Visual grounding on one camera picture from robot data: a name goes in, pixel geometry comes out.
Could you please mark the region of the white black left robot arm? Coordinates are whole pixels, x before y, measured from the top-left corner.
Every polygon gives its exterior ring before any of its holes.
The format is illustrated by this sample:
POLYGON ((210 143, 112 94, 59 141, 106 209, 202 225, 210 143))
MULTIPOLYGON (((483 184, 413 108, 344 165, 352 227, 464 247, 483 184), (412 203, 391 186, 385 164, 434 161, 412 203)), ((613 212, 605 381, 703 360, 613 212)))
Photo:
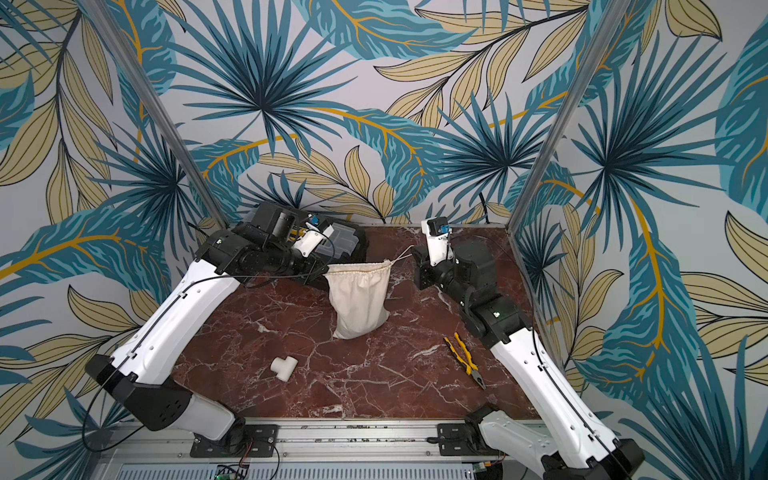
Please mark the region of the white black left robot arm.
POLYGON ((187 430, 227 449, 243 441, 230 409, 176 383, 172 370, 216 308, 251 280, 323 275, 330 256, 318 253, 336 229, 313 214, 263 203, 234 227, 207 237, 186 274, 159 309, 123 346, 96 355, 86 373, 145 428, 187 430))

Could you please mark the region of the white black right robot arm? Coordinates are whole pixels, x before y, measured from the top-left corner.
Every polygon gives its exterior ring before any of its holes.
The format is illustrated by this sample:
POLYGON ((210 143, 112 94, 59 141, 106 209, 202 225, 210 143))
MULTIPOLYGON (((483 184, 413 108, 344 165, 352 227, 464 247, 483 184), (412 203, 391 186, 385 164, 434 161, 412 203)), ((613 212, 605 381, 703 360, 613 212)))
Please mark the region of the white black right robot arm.
POLYGON ((531 321, 498 290, 496 262, 481 242, 429 239, 413 250, 414 281, 454 300, 467 331, 512 375, 545 427, 534 430, 485 406, 467 418, 479 445, 542 479, 629 479, 645 460, 593 413, 545 351, 531 321))

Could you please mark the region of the cream cloth drawstring soil bag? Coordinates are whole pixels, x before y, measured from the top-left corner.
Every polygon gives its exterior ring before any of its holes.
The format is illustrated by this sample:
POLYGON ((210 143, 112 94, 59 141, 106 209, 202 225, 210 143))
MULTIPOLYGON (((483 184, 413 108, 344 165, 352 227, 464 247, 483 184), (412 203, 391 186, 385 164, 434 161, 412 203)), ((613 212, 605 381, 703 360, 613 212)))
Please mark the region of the cream cloth drawstring soil bag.
POLYGON ((333 337, 351 340, 366 335, 389 318, 384 307, 392 266, 412 255, 408 246, 395 260, 334 264, 324 274, 329 301, 336 312, 333 337))

